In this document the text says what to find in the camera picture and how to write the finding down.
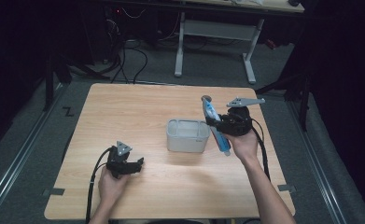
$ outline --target gray floor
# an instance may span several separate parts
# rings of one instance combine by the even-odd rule
[[[252,64],[257,77],[256,85],[249,85],[240,54],[230,47],[240,50],[244,43],[218,50],[218,45],[207,45],[201,49],[200,43],[187,44],[185,50],[182,77],[174,77],[176,46],[159,45],[156,48],[144,43],[130,42],[130,47],[144,51],[147,66],[137,80],[146,82],[171,83],[176,85],[228,86],[258,89],[277,80],[282,68],[293,50],[293,46],[284,46],[271,50],[263,45],[255,49]],[[136,72],[145,63],[145,57],[137,51],[126,50],[124,72],[133,79]],[[97,64],[93,68],[102,69],[106,65]],[[42,131],[32,143],[27,160],[17,171],[5,198],[0,199],[0,223],[83,223],[83,220],[55,221],[44,218],[44,210],[49,196],[44,192],[51,189],[63,157],[63,151],[69,137],[75,129],[79,113],[92,83],[103,82],[85,76],[74,75],[69,86],[61,88],[59,100],[54,105]],[[118,83],[124,82],[123,75]],[[44,85],[41,85],[30,102],[13,120],[13,125],[0,142],[0,182],[7,169],[18,155],[24,142],[31,136],[38,119],[43,116]],[[316,177],[303,141],[299,126],[291,108],[296,103],[287,103],[281,91],[270,91],[261,95],[266,103],[261,105],[269,128],[276,153],[279,157],[287,183],[296,191],[291,193],[296,207],[295,218],[298,223],[333,223],[334,216],[323,197],[323,189]],[[65,115],[69,106],[73,108],[73,117]],[[316,156],[340,205],[344,221],[339,223],[365,223],[365,204],[345,170],[321,117],[316,111],[316,103],[310,98],[310,110],[307,116],[307,135],[315,149]]]

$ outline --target black cable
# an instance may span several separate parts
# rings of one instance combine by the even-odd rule
[[[165,38],[158,39],[158,43],[160,43],[160,41],[167,40],[167,39],[172,39],[172,38],[174,38],[176,36],[179,36],[179,35],[175,35],[175,30],[176,30],[176,27],[179,24],[179,18],[180,18],[180,16],[181,16],[181,13],[179,12],[178,15],[177,15],[177,17],[176,17],[176,21],[175,21],[175,25],[174,25],[173,31],[171,31],[171,33],[168,36],[166,36]]]
[[[116,79],[115,82],[124,82],[125,80],[122,79]],[[142,83],[142,84],[149,84],[149,85],[162,85],[162,86],[178,86],[178,84],[175,83],[165,83],[165,82],[155,82],[155,81],[142,81],[142,80],[136,80],[135,84]]]
[[[261,140],[258,132],[256,131],[256,129],[254,127],[252,127],[252,130],[254,131],[255,135],[258,138],[258,143],[259,143],[260,148],[261,148],[261,156],[263,158],[263,170],[264,170],[264,173],[267,175],[267,177],[271,181],[271,179],[270,179],[270,173],[269,173],[269,163],[267,161],[267,152],[266,152],[266,148],[264,146],[264,142]]]
[[[251,222],[251,221],[260,221],[260,218],[254,217],[254,218],[247,219],[246,221],[243,222],[243,224],[246,224],[246,223]]]
[[[252,119],[252,120],[254,120],[259,125],[260,130],[261,130],[261,138],[260,138],[260,135],[258,134],[258,131],[254,127],[252,127],[252,131],[254,131],[255,135],[257,136],[258,143],[259,143],[260,148],[261,148],[261,156],[263,158],[263,171],[267,175],[267,177],[269,178],[269,180],[272,181],[270,179],[269,162],[267,160],[267,152],[266,152],[266,148],[264,146],[263,129],[261,128],[260,124],[255,119]]]
[[[186,40],[191,40],[191,39],[201,39],[202,37],[200,36],[200,37],[190,37],[190,38],[186,38]],[[185,43],[187,42],[187,41],[184,41],[185,43],[184,43],[184,48],[186,48],[186,49],[193,49],[193,50],[198,50],[198,49],[202,49],[202,48],[204,48],[206,45],[207,45],[207,38],[206,37],[203,37],[203,39],[204,39],[204,43],[199,47],[199,48],[190,48],[190,47],[188,47]]]
[[[220,46],[230,46],[230,45],[236,45],[239,44],[241,42],[243,42],[243,40],[238,40],[238,39],[233,39],[233,40],[229,40],[228,39],[228,43],[222,43],[216,40],[219,40],[221,38],[208,38],[208,43],[212,44],[212,45],[220,45]]]
[[[124,62],[126,61],[126,50],[125,50],[125,43],[123,44],[123,47],[122,47],[122,51],[123,51],[123,62],[121,63],[120,65],[120,69],[118,70],[118,72],[115,73],[115,75],[113,76],[112,80],[110,81],[110,83],[113,83],[116,79],[116,77],[118,76],[119,72],[121,71],[121,73],[124,75],[124,78],[126,80],[126,83],[128,84],[129,83],[129,79],[126,77],[126,75],[124,74],[124,70],[123,70],[123,67],[124,67]]]
[[[87,196],[87,209],[86,209],[86,224],[90,222],[90,214],[91,214],[91,198],[92,198],[92,191],[94,189],[94,179],[95,179],[95,173],[98,171],[98,169],[103,166],[104,164],[100,164],[101,159],[103,156],[110,151],[111,147],[103,152],[101,154],[100,158],[98,159],[97,163],[95,164],[94,170],[92,171],[91,179],[90,179],[90,186],[89,186],[89,193]]]
[[[142,66],[142,68],[135,74],[135,76],[133,77],[133,84],[135,84],[136,78],[138,77],[138,75],[142,72],[142,70],[144,70],[144,68],[147,66],[147,55],[146,53],[144,53],[143,51],[139,50],[139,49],[131,49],[131,50],[135,50],[138,51],[140,53],[142,53],[145,56],[145,64],[144,66]]]
[[[165,46],[165,47],[173,47],[178,45],[178,40],[174,40],[176,37],[178,37],[178,35],[170,37],[168,39],[164,39],[164,40],[159,40],[159,42],[157,42],[159,45]],[[172,42],[172,44],[164,44],[162,42]]]

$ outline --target human hand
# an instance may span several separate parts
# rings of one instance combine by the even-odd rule
[[[257,160],[258,138],[253,130],[242,136],[232,136],[225,134],[225,137],[232,143],[235,155],[242,162]]]
[[[117,179],[108,169],[106,169],[106,167],[103,167],[98,186],[101,203],[113,206],[123,193],[129,177],[130,175],[121,175],[119,179]]]

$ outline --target clear plastic container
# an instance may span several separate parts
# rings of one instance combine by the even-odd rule
[[[205,121],[170,119],[167,124],[167,148],[171,151],[203,152],[209,134]]]

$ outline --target table top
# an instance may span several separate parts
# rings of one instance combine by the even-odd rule
[[[211,135],[203,153],[167,149],[170,119],[204,119],[201,97],[210,95],[219,114],[236,96],[256,98],[249,88],[94,84],[82,109],[45,210],[48,219],[84,219],[91,173],[100,155],[117,141],[133,148],[128,161],[144,157],[142,171],[129,179],[112,218],[258,217],[252,188],[242,163],[231,150],[226,157]],[[285,185],[271,136],[259,105],[250,115],[264,131],[269,170],[276,190]],[[92,212],[99,203],[98,179]],[[278,192],[295,213],[287,191]]]
[[[204,3],[212,5],[223,5],[230,7],[250,7],[256,9],[275,10],[283,12],[304,12],[302,4],[298,4],[296,7],[291,6],[288,0],[262,0],[262,5],[258,4],[256,0],[241,0],[235,1],[237,5],[233,5],[231,0],[185,0],[191,3]]]

